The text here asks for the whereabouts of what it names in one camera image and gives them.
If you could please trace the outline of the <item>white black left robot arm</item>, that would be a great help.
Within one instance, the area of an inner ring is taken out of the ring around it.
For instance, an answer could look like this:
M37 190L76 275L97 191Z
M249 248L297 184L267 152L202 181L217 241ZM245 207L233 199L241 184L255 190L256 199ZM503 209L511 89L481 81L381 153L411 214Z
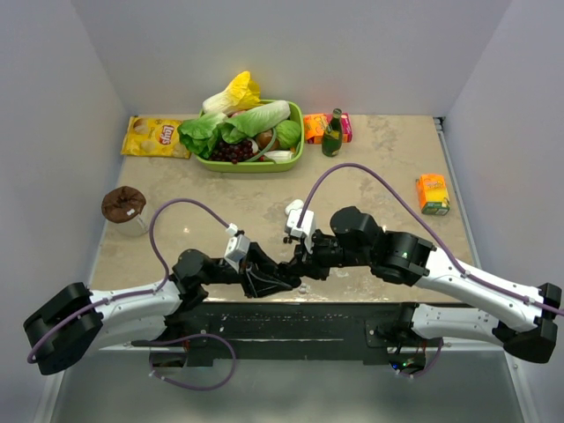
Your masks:
M153 340L174 345L182 324L173 315L197 307L208 296L204 286L215 284L239 285L247 297L262 298L299 287L301 278L253 242L239 263L187 249L164 281L138 288L96 291L73 283L24 321L27 360L42 375L53 375L106 346Z

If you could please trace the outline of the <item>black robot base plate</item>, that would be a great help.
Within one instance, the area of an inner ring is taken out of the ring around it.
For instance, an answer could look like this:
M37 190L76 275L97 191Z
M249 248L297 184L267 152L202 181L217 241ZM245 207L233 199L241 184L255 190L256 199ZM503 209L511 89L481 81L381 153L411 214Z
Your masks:
M386 365L389 350L420 349L412 303L204 302L165 319L137 345L187 346L190 366L215 359L351 360Z

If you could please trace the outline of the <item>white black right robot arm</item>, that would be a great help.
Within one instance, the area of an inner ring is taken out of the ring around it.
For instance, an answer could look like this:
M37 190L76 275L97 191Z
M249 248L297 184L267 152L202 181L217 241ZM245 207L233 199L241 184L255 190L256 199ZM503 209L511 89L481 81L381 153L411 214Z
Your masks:
M391 329L400 345L461 338L499 345L532 363L550 360L558 336L554 319L559 287L521 285L459 262L431 241L385 230L354 206L335 212L330 226L333 233L323 234L312 211L300 203L286 207L286 240L298 243L289 272L324 280L333 268L366 267L385 282L435 291L464 303L461 308L408 307Z

